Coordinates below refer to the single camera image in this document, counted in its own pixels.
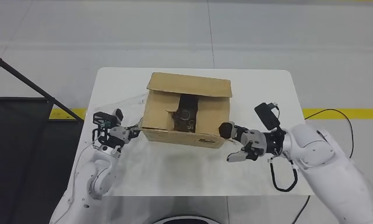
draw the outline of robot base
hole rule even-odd
[[[198,216],[175,216],[165,218],[155,222],[154,224],[219,224],[214,220],[198,217]]]

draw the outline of open cardboard box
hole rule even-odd
[[[229,121],[230,80],[155,72],[147,89],[142,128],[149,141],[222,146],[224,139],[219,136],[219,126]],[[176,131],[180,125],[174,116],[185,103],[196,107],[195,125],[188,132]]]

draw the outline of white cable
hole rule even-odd
[[[69,207],[68,209],[64,212],[64,214],[62,214],[55,222],[51,222],[50,224],[57,224],[66,214],[67,212],[70,210],[70,207],[71,205],[73,204],[74,202],[74,196],[75,196],[75,177],[76,177],[76,169],[78,168],[78,164],[79,164],[79,160],[80,158],[82,157],[82,154],[83,152],[88,149],[90,146],[92,146],[97,140],[98,140],[99,136],[89,145],[87,145],[82,151],[81,153],[79,154],[79,157],[78,157],[78,160],[76,161],[76,164],[75,164],[75,168],[74,168],[74,172],[73,172],[73,178],[72,178],[72,196],[68,199],[68,202],[69,202]]]

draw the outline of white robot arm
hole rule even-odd
[[[262,103],[255,111],[268,130],[275,129],[271,132],[247,129],[233,122],[220,126],[223,138],[235,139],[243,145],[239,152],[230,154],[227,161],[255,161],[266,153],[286,158],[298,166],[315,195],[340,223],[372,224],[371,190],[337,142],[328,132],[318,131],[306,124],[282,130],[269,106]]]
[[[101,199],[116,178],[115,168],[121,156],[121,148],[138,137],[140,132],[137,124],[121,126],[122,119],[120,109],[116,109],[112,115],[102,112],[94,114],[93,122],[98,128],[93,131],[93,138],[97,135],[96,139],[101,146],[94,146],[92,158],[79,171],[75,170],[72,186],[62,196],[50,224],[101,223]]]

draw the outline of white table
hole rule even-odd
[[[297,94],[287,71],[241,69],[165,69],[165,68],[101,68],[97,73],[87,110],[86,122],[76,154],[91,141],[92,116],[97,108],[141,95],[152,72],[169,72],[231,80],[230,120],[240,126],[266,131],[254,112],[260,103],[279,104],[282,128],[304,123]],[[256,162],[227,163],[229,153],[239,145],[226,142],[220,149],[149,142],[143,134],[125,145],[118,166],[117,181],[110,195],[118,196],[232,196],[281,195],[272,185],[267,158]],[[78,168],[89,160],[93,149],[86,150]],[[293,172],[286,160],[274,161],[277,184],[288,187]],[[290,194],[312,195],[300,175]]]

